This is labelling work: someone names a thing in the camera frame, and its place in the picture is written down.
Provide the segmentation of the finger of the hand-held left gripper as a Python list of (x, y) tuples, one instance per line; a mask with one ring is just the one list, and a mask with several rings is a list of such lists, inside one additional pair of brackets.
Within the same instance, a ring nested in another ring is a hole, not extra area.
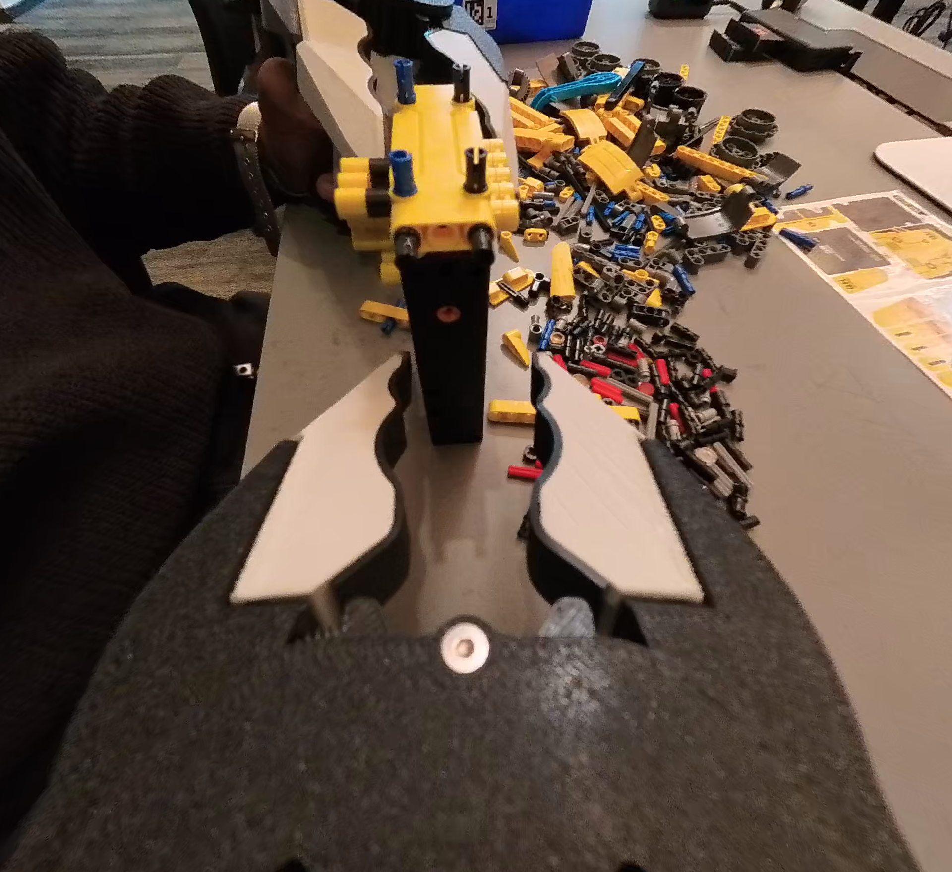
[(493, 138), (504, 143), (511, 180), (517, 181), (518, 152), (510, 113), (509, 86), (498, 48), (491, 43), (492, 49), (485, 53), (469, 33), (451, 30), (429, 31), (427, 41), (451, 62), (470, 66), (470, 92), (482, 104), (494, 131)]
[(300, 93), (341, 156), (383, 157), (395, 108), (393, 57), (370, 49), (369, 28), (333, 0), (296, 0)]

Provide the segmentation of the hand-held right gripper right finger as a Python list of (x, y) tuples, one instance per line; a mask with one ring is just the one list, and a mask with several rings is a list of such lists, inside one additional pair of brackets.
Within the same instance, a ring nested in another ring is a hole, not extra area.
[(548, 604), (583, 601), (613, 624), (633, 602), (705, 592), (636, 427), (544, 352), (531, 365), (541, 473), (527, 512), (530, 580)]

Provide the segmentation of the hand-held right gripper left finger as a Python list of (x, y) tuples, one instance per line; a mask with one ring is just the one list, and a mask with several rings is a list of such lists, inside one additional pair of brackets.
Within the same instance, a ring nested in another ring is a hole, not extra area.
[(395, 473), (411, 400), (411, 355), (401, 351), (301, 431), (232, 604), (301, 602), (336, 630), (351, 601), (393, 598), (411, 562)]

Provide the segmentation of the yellow toy brick assembly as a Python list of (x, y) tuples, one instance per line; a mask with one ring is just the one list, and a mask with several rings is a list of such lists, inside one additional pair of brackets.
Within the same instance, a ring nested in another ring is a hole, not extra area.
[(453, 64), (449, 84), (416, 84), (406, 58), (395, 60), (394, 72), (387, 155), (342, 158), (334, 191), (352, 247), (380, 255), (385, 286), (401, 281), (399, 231), (415, 232), (418, 252), (428, 255), (469, 249), (476, 226), (487, 227), (493, 243), (520, 219), (506, 143), (483, 132), (469, 67)]

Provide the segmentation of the black rectangular block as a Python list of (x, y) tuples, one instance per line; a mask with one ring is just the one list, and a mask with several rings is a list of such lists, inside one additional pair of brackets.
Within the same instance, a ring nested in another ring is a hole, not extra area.
[(396, 236), (395, 251), (431, 441), (480, 443), (491, 253), (424, 253), (412, 232)]

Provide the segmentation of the person's left forearm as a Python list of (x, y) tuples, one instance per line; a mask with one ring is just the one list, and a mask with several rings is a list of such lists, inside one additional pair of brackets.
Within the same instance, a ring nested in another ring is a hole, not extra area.
[(102, 263), (148, 287), (150, 251), (251, 229), (233, 149), (247, 101), (179, 76), (106, 89), (40, 33), (1, 42), (2, 270)]

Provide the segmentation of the person's left hand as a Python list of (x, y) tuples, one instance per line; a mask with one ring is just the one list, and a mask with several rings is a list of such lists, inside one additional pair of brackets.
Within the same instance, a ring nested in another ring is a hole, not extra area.
[(296, 69), (285, 58), (268, 58), (257, 73), (261, 122), (259, 150), (280, 194), (330, 201), (333, 197), (332, 144), (305, 103)]

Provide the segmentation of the pile of black red pins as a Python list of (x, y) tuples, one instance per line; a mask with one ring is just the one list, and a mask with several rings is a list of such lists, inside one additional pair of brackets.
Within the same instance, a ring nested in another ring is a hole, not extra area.
[(513, 356), (549, 356), (637, 435), (658, 441), (741, 528), (761, 523), (751, 510), (752, 463), (746, 426), (726, 388), (736, 372), (717, 363), (698, 335), (677, 321), (623, 328), (607, 311), (594, 316), (530, 314), (527, 331), (507, 331)]

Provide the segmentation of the pile of mixed toy bricks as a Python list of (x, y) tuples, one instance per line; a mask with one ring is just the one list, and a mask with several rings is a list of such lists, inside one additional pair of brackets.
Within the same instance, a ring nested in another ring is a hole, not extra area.
[(754, 270), (774, 235), (805, 254), (818, 241), (783, 226), (776, 200), (800, 164), (766, 151), (777, 118), (747, 108), (704, 121), (708, 93), (689, 67), (650, 58), (624, 65), (596, 43), (507, 78), (519, 153), (519, 223), (526, 246), (558, 236), (544, 293), (576, 323), (634, 330), (673, 326), (696, 295), (700, 270), (732, 255)]

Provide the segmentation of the person's dark sweater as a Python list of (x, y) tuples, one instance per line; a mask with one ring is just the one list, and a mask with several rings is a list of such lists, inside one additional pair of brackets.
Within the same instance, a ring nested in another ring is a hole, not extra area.
[(65, 190), (2, 172), (2, 849), (114, 629), (237, 481), (268, 298), (143, 256), (251, 227), (231, 150)]

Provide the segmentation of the black flat adapter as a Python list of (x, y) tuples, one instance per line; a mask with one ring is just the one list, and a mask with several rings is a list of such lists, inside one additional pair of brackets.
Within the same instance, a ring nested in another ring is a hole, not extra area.
[(725, 63), (772, 61), (800, 73), (849, 73), (863, 55), (853, 33), (827, 32), (786, 9), (737, 12), (708, 39), (708, 48)]

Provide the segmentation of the printed instruction sheet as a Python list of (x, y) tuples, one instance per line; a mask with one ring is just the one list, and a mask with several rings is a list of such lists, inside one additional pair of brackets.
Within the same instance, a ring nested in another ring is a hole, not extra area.
[(898, 190), (782, 208), (773, 232), (951, 396), (951, 226)]

